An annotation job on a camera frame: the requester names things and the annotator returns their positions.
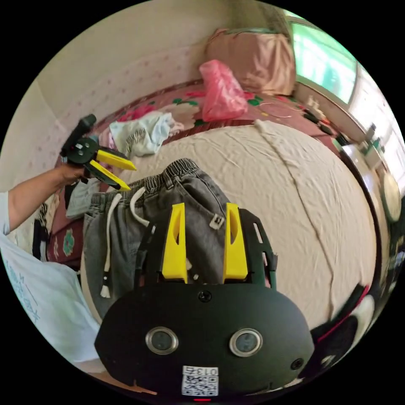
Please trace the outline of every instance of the screw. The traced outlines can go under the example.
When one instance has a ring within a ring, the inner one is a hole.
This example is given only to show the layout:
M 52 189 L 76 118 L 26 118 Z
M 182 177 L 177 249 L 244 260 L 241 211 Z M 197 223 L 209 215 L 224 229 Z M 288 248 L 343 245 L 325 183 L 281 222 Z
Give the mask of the screw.
M 201 302 L 210 302 L 212 298 L 212 294 L 209 291 L 200 291 L 198 293 L 198 299 Z
M 302 367 L 303 364 L 304 364 L 304 360 L 303 360 L 303 359 L 294 360 L 294 361 L 291 363 L 291 370 L 298 370 L 299 368 Z

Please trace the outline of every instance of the pink pillow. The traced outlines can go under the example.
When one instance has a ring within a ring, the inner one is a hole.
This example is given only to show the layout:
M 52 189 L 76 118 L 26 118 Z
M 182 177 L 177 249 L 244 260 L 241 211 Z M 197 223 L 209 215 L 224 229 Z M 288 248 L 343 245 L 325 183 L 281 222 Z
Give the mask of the pink pillow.
M 292 46 L 283 34 L 217 30 L 205 52 L 230 67 L 244 90 L 267 95 L 291 95 L 296 70 Z

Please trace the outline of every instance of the sticker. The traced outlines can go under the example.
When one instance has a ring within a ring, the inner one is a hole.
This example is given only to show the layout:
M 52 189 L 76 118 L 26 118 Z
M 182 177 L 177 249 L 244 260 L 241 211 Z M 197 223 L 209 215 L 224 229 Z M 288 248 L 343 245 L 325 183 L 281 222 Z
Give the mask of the sticker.
M 224 218 L 215 214 L 214 217 L 212 218 L 212 221 L 210 222 L 210 227 L 218 230 L 219 228 L 221 228 L 224 222 L 225 222 Z
M 182 395 L 216 397 L 218 383 L 218 367 L 183 366 Z

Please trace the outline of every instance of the pink plastic bag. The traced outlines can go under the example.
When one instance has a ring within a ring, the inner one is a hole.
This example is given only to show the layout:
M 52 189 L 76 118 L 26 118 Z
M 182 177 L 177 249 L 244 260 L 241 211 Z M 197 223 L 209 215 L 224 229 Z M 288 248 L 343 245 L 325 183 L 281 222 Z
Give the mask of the pink plastic bag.
M 235 119 L 247 112 L 244 92 L 229 67 L 214 59 L 203 63 L 200 72 L 206 89 L 202 108 L 205 122 Z

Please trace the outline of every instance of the white t-shirt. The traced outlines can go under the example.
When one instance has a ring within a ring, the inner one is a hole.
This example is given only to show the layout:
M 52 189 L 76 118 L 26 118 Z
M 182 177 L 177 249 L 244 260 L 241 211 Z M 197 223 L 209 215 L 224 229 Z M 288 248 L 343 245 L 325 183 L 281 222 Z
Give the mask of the white t-shirt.
M 98 359 L 94 341 L 100 328 L 84 300 L 76 273 L 44 263 L 20 249 L 10 232 L 8 192 L 0 193 L 0 252 L 11 285 L 27 315 L 69 362 Z

